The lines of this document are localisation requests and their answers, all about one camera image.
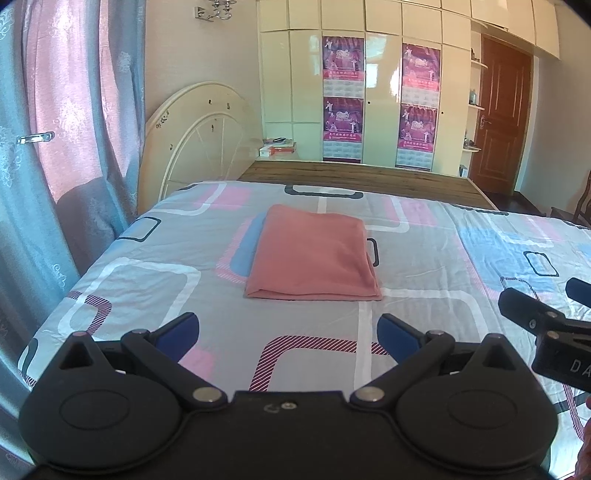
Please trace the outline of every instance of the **wooden door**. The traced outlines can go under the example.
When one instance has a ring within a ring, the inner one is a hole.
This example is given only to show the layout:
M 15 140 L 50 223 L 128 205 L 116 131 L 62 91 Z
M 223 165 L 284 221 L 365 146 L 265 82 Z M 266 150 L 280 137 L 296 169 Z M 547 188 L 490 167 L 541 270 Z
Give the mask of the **wooden door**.
M 485 192 L 513 194 L 531 96 L 532 57 L 482 37 L 481 106 L 469 177 Z

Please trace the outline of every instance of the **folded towel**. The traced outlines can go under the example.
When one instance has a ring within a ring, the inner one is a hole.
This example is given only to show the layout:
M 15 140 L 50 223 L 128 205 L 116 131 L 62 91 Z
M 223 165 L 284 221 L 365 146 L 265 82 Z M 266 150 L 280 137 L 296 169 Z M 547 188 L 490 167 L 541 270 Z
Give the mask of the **folded towel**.
M 365 225 L 337 213 L 272 206 L 246 296 L 275 300 L 381 300 Z

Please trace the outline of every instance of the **wall sconce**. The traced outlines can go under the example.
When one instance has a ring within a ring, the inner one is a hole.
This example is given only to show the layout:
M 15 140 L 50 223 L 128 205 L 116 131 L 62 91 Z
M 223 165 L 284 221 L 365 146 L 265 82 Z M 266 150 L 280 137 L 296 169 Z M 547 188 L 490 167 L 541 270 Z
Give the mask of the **wall sconce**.
M 204 20 L 206 22 L 213 22 L 215 18 L 220 20 L 230 20 L 232 14 L 232 5 L 236 3 L 236 0 L 209 0 L 212 3 L 213 13 L 208 13 L 206 8 L 195 7 L 195 18 L 197 20 Z

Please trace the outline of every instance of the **curtain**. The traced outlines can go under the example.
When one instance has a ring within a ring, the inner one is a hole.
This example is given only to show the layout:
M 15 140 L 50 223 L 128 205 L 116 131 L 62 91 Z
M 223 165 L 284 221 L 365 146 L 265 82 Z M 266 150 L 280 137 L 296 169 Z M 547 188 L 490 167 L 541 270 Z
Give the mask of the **curtain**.
M 30 458 L 17 360 L 135 219 L 145 0 L 17 0 L 0 12 L 0 478 Z M 49 142 L 17 138 L 54 132 Z

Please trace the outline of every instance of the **bedspread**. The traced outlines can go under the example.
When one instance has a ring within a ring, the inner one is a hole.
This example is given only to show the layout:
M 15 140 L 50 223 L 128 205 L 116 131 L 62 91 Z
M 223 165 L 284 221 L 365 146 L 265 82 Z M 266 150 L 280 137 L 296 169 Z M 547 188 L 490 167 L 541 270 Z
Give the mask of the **bedspread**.
M 277 203 L 362 219 L 378 246 L 384 299 L 245 298 L 265 214 Z M 591 279 L 591 231 L 557 219 L 326 187 L 204 182 L 160 202 L 109 247 L 35 334 L 19 369 L 32 386 L 76 330 L 115 340 L 195 312 L 199 341 L 181 364 L 229 396 L 248 389 L 348 396 L 394 365 L 375 334 L 386 312 L 463 342 L 503 333 L 531 364 L 534 338 L 500 315 L 499 294 L 514 287 L 589 319 L 589 309 L 564 293 L 573 276 Z M 538 378 L 559 415 L 551 473 L 563 476 L 589 411 L 581 392 Z

